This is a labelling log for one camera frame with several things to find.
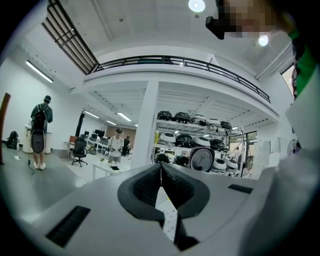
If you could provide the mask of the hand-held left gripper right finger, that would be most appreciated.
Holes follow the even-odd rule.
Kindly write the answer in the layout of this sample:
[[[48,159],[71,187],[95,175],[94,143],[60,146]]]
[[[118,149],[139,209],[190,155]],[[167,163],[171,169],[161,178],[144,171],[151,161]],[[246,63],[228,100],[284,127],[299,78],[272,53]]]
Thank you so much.
[[[260,209],[260,183],[162,165],[162,186],[177,210],[172,252],[161,256],[240,256],[247,224]]]

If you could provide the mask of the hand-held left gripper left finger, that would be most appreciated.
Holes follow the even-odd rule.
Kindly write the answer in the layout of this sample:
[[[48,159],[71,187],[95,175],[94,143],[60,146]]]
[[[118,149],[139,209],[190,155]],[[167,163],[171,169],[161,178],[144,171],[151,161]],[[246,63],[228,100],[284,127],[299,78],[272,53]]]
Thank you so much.
[[[140,220],[119,203],[122,182],[150,168],[134,168],[88,182],[49,207],[22,231],[49,256],[173,256],[175,246],[157,221]],[[46,236],[75,207],[90,211],[64,247]]]

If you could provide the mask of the white perforated steamer tray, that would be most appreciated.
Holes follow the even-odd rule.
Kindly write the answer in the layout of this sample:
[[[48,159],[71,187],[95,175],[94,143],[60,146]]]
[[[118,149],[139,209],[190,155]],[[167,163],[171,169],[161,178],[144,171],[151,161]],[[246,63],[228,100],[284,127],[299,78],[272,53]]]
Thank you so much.
[[[177,228],[178,211],[162,186],[159,188],[157,193],[155,208],[164,214],[163,232],[168,239],[174,241]]]

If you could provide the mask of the dark red rice cooker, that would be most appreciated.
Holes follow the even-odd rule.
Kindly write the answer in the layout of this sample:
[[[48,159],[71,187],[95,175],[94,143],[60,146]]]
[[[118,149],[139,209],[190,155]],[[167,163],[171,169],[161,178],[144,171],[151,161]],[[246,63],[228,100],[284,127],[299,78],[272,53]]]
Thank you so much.
[[[194,147],[189,155],[189,168],[209,173],[215,160],[215,151],[209,147]]]

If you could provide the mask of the small white table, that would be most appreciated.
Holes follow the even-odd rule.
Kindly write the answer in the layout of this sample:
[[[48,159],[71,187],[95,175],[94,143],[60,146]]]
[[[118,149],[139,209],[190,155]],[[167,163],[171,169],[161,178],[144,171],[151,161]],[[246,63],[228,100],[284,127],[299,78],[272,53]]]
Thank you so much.
[[[119,171],[117,170],[112,170],[111,166],[117,166],[119,168]],[[104,172],[104,176],[108,177],[111,175],[116,175],[116,174],[120,174],[120,173],[124,173],[126,171],[128,171],[130,169],[130,166],[128,164],[125,165],[115,165],[115,164],[109,164],[108,161],[104,161],[104,162],[100,162],[96,161],[92,163],[92,180],[96,180],[97,179],[97,170],[103,171]]]

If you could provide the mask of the white metal shelf rack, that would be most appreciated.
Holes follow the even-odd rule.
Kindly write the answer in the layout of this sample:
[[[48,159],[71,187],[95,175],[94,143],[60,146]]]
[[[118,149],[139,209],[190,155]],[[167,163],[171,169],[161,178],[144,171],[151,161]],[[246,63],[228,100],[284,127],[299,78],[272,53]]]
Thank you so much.
[[[203,172],[242,177],[246,162],[246,136],[238,127],[220,126],[218,120],[199,124],[155,121],[152,160],[168,154],[169,162]]]

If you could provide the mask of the grey locker cabinet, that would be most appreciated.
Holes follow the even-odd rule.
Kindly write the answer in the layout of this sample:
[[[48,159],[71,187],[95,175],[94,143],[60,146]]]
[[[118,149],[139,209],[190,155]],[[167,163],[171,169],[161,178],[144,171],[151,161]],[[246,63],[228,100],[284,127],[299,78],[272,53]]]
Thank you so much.
[[[271,142],[259,141],[255,147],[254,166],[257,170],[263,170],[269,166]]]

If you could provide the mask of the row of white office desks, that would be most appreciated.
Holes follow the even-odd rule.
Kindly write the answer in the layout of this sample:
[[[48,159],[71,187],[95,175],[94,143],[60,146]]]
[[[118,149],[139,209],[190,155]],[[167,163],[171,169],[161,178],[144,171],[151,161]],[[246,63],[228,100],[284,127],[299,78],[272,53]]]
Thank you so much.
[[[89,139],[85,139],[86,142],[86,151],[90,154],[104,154],[108,147],[108,141],[107,140],[101,140],[101,141],[92,141]]]

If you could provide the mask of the black office chair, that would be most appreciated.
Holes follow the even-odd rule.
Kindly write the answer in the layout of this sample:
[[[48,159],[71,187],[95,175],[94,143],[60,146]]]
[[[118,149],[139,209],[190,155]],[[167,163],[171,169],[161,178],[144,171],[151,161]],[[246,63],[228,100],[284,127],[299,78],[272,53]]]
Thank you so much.
[[[74,163],[79,163],[80,167],[82,167],[82,164],[88,165],[87,162],[83,161],[83,158],[87,156],[87,142],[83,137],[79,136],[76,138],[72,155],[73,160],[71,165]]]

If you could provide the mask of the rows of domed appliances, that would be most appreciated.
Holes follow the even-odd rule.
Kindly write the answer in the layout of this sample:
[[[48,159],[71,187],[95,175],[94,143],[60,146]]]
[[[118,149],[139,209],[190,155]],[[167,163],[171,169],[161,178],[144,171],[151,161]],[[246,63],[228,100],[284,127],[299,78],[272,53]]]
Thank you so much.
[[[165,110],[157,113],[156,131],[159,132],[159,145],[187,149],[207,147],[215,137],[240,134],[238,129],[227,121],[207,118],[200,114],[190,116],[181,111],[172,115]]]

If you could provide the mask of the row of black monitors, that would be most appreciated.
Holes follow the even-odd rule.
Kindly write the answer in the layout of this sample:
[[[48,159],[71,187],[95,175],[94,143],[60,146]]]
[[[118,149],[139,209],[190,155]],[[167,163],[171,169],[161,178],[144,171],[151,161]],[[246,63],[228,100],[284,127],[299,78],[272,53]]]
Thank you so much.
[[[94,130],[92,132],[90,131],[85,131],[83,133],[85,135],[85,137],[91,141],[97,141],[102,139],[102,137],[105,135],[105,132],[103,130]]]

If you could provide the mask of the black standing fan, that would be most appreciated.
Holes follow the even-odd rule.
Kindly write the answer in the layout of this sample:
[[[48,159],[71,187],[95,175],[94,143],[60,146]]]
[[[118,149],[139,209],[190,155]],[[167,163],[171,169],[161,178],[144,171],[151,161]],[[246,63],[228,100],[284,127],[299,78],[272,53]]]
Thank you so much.
[[[287,147],[287,156],[291,156],[299,153],[301,150],[301,145],[298,139],[292,139]]]

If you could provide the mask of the white square pillar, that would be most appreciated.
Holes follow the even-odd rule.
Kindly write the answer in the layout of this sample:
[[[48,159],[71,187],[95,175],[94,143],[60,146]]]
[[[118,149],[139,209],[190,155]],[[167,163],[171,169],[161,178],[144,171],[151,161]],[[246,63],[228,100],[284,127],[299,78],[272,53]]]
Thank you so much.
[[[135,133],[131,157],[132,169],[148,165],[149,162],[149,147],[152,132],[154,131],[153,123],[157,107],[158,90],[158,81],[148,81]]]

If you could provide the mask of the white low cabinet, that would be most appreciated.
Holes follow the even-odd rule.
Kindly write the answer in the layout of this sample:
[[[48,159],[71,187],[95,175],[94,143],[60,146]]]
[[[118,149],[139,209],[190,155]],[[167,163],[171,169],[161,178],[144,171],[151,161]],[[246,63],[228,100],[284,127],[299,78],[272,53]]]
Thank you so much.
[[[51,131],[48,131],[46,134],[46,139],[45,139],[45,148],[44,148],[45,154],[51,153],[52,136],[53,136],[53,133]],[[24,136],[23,136],[22,150],[24,153],[27,153],[27,154],[33,153],[33,149],[31,146],[31,127],[28,124],[24,125]]]

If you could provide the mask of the black backpack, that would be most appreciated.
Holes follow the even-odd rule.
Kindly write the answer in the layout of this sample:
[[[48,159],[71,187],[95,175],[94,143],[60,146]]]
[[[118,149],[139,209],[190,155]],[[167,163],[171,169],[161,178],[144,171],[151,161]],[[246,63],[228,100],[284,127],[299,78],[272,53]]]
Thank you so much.
[[[18,141],[19,141],[18,133],[16,131],[12,131],[9,137],[7,138],[6,147],[9,149],[17,150],[18,144],[19,144]]]

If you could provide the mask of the black mezzanine railing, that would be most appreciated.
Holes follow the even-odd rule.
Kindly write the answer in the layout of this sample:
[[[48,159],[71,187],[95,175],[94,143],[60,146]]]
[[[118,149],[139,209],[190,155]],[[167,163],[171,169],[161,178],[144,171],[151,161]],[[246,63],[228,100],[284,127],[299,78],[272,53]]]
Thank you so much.
[[[258,86],[254,85],[252,82],[242,77],[241,75],[238,75],[216,64],[198,60],[198,59],[193,59],[193,58],[174,56],[174,55],[138,55],[138,56],[114,59],[114,60],[100,63],[98,64],[96,71],[99,72],[102,70],[122,67],[122,66],[148,65],[148,64],[189,67],[193,69],[207,71],[216,75],[220,75],[253,91],[258,96],[266,100],[268,103],[271,102],[270,96],[267,93],[265,93],[262,89],[260,89]]]

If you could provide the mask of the person's purple green jersey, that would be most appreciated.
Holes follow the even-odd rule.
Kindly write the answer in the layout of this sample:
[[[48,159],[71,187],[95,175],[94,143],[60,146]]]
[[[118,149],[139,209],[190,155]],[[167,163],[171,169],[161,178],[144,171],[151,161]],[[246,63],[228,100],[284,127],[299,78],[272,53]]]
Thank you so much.
[[[296,99],[309,83],[316,69],[317,61],[298,30],[293,31],[288,36],[292,43],[294,69],[291,84],[293,97]]]

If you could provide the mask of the wall tube light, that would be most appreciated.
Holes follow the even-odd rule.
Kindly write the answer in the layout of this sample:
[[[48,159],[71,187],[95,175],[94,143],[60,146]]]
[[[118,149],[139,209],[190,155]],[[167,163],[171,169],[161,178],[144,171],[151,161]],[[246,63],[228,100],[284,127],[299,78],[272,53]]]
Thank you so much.
[[[28,67],[30,67],[34,72],[36,72],[39,76],[41,76],[43,79],[48,81],[49,83],[53,83],[53,79],[47,76],[44,72],[42,72],[38,67],[36,67],[31,61],[27,60],[25,62]]]

